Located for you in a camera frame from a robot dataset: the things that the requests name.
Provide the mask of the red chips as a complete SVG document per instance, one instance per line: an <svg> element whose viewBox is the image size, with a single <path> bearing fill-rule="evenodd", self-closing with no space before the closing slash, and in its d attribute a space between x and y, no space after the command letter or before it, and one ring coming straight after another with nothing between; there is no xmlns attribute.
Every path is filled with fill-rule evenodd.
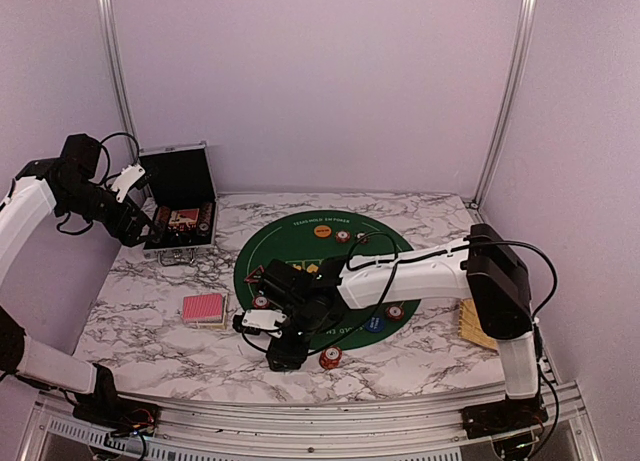
<svg viewBox="0 0 640 461"><path fill-rule="evenodd" d="M340 230L340 231L337 231L335 234L335 240L338 243L347 243L350 239L351 239L351 234L349 231Z"/></svg>
<svg viewBox="0 0 640 461"><path fill-rule="evenodd" d="M253 298L252 307L256 310L270 309L272 307L272 302L266 296L258 295Z"/></svg>
<svg viewBox="0 0 640 461"><path fill-rule="evenodd" d="M390 305L385 310L385 317L391 321L401 321L405 317L405 310L400 305Z"/></svg>

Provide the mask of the triangular all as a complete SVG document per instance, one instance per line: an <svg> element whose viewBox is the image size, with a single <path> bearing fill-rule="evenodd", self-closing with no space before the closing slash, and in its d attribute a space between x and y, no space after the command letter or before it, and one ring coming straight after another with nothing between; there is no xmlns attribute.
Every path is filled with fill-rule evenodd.
<svg viewBox="0 0 640 461"><path fill-rule="evenodd" d="M244 278L245 284L258 284L262 279L263 273L265 269L262 265L259 265L254 270L252 270L249 274L247 274Z"/></svg>

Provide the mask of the orange big blind button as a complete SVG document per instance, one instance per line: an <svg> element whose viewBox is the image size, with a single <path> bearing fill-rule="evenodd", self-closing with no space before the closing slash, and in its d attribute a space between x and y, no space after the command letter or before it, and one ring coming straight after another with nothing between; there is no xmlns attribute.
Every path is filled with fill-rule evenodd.
<svg viewBox="0 0 640 461"><path fill-rule="evenodd" d="M332 234L332 229L328 225L317 225L314 227L313 233L318 238L328 238Z"/></svg>

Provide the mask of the red five chip stack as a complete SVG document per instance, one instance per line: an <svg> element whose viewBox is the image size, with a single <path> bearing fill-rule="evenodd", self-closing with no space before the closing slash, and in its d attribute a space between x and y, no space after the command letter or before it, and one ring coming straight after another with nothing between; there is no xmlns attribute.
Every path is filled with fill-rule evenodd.
<svg viewBox="0 0 640 461"><path fill-rule="evenodd" d="M325 370L335 369L340 365L342 350L337 346L331 346L322 351L319 364Z"/></svg>

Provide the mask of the blue small blind button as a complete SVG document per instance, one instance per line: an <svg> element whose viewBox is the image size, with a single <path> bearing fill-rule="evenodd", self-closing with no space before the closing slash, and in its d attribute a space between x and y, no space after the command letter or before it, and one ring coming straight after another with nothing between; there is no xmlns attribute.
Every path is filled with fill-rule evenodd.
<svg viewBox="0 0 640 461"><path fill-rule="evenodd" d="M364 325L364 329L369 333L381 333L386 327L386 322L381 317L371 317L366 324Z"/></svg>

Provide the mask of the red playing card deck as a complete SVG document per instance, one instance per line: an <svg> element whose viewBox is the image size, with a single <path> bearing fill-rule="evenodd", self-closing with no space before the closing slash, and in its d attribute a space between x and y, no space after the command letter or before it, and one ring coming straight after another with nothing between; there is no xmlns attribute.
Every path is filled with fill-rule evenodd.
<svg viewBox="0 0 640 461"><path fill-rule="evenodd" d="M187 296L183 299L182 320L185 323L222 323L226 301L221 293Z"/></svg>

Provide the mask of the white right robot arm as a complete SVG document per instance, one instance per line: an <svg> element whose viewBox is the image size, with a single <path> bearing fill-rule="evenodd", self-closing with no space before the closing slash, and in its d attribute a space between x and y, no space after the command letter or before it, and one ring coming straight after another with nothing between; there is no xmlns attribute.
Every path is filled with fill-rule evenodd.
<svg viewBox="0 0 640 461"><path fill-rule="evenodd" d="M505 378L504 399L463 409L463 427L477 438L547 421L539 373L541 347L531 307L528 268L491 226L475 224L459 240L433 249L358 255L349 250L309 273L271 261L257 276L264 302L233 318L243 338L266 334L264 352L273 371L299 369L312 339L346 314L364 322L380 308L403 301L453 298L473 301L482 332L497 343Z"/></svg>

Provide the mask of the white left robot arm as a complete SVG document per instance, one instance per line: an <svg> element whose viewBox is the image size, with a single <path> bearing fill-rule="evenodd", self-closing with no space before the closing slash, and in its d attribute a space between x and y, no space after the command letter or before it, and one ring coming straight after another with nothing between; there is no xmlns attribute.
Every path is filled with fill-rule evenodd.
<svg viewBox="0 0 640 461"><path fill-rule="evenodd" d="M77 419L116 430L150 428L159 408L119 393L113 372L73 354L91 298L95 263L80 235L98 227L124 247L158 231L131 197L139 161L114 169L106 143L67 137L59 155L26 163L1 199L1 371L67 396Z"/></svg>

